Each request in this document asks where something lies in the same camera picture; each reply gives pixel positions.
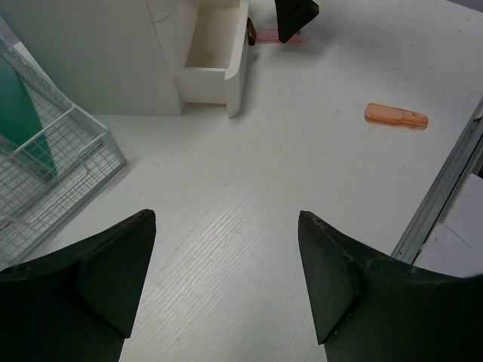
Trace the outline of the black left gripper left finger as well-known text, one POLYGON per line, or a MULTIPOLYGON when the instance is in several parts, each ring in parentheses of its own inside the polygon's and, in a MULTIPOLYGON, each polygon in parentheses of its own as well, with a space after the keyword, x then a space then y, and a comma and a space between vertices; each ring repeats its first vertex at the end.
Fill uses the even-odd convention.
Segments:
POLYGON ((1 272, 3 361, 117 361, 155 244, 153 210, 1 272))

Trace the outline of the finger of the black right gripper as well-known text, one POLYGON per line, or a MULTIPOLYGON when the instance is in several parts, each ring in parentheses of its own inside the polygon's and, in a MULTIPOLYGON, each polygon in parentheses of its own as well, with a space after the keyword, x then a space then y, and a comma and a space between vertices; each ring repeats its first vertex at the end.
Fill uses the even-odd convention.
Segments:
POLYGON ((278 40, 287 43, 319 14, 313 0, 275 0, 278 40))

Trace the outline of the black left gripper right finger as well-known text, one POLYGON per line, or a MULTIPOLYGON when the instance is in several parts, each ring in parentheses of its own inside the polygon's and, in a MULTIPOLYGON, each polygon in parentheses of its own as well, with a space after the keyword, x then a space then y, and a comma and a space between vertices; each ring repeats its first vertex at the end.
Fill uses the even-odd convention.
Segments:
POLYGON ((316 338, 329 361, 480 361, 482 278, 419 268, 314 213, 298 242, 316 338))

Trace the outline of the white bottom drawer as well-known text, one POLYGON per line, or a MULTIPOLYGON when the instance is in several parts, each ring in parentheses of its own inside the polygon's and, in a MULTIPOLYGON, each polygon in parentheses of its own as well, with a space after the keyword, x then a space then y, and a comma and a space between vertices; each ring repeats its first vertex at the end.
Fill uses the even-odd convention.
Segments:
POLYGON ((183 69, 175 81, 184 103, 224 105, 238 114, 248 63, 248 1, 202 1, 183 69))

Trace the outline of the white drawer cabinet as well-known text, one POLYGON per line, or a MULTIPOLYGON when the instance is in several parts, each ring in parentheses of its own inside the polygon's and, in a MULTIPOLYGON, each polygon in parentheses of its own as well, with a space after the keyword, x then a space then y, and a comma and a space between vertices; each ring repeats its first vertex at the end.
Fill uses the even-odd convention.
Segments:
POLYGON ((180 115, 198 1, 3 1, 50 80, 93 115, 180 115))

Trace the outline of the green plastic folder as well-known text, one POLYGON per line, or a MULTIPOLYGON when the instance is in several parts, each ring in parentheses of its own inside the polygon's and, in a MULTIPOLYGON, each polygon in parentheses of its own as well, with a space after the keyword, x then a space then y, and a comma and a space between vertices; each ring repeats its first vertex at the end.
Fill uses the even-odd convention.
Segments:
POLYGON ((48 141, 29 92, 17 73, 1 61, 1 135, 9 153, 29 167, 43 181, 57 175, 48 141))

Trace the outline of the orange transparent lead case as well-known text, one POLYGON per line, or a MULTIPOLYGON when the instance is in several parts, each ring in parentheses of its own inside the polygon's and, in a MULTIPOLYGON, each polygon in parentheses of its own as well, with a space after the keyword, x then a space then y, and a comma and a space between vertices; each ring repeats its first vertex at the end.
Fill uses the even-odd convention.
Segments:
POLYGON ((375 124, 425 130, 429 119, 419 112, 369 103, 364 113, 365 120, 375 124))

